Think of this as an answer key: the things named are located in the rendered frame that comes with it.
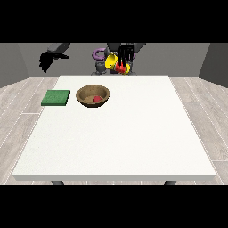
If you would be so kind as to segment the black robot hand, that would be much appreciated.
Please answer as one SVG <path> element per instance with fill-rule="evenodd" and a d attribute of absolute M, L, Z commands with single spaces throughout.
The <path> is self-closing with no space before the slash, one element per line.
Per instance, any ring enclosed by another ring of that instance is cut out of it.
<path fill-rule="evenodd" d="M 125 67 L 128 62 L 132 62 L 134 58 L 133 45 L 121 45 L 118 49 L 118 65 Z"/>
<path fill-rule="evenodd" d="M 52 65 L 53 59 L 68 59 L 68 56 L 63 53 L 42 53 L 39 59 L 39 67 L 44 73 L 46 73 L 49 67 Z"/>

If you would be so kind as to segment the yellow cup with melon print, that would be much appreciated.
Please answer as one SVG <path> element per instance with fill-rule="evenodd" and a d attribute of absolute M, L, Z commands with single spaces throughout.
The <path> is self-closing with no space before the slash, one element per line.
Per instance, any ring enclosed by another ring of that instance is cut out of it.
<path fill-rule="evenodd" d="M 123 66 L 123 63 L 118 63 L 118 57 L 111 53 L 105 61 L 105 68 L 111 69 L 116 71 L 119 74 L 126 75 L 130 71 L 130 65 L 126 64 L 126 66 Z"/>

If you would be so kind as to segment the green square pad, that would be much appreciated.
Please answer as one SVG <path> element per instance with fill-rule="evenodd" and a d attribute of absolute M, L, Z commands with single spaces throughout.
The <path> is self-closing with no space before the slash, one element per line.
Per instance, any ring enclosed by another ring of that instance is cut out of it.
<path fill-rule="evenodd" d="M 48 90 L 45 93 L 42 106 L 65 106 L 70 95 L 70 90 Z"/>

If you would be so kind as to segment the brown wooden bowl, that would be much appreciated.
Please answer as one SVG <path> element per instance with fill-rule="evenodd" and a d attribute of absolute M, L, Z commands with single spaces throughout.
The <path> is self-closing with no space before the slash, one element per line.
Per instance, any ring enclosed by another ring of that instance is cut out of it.
<path fill-rule="evenodd" d="M 102 99 L 99 102 L 93 102 L 95 96 Z M 87 108 L 101 107 L 110 97 L 110 90 L 103 85 L 85 85 L 81 87 L 77 93 L 77 100 Z"/>

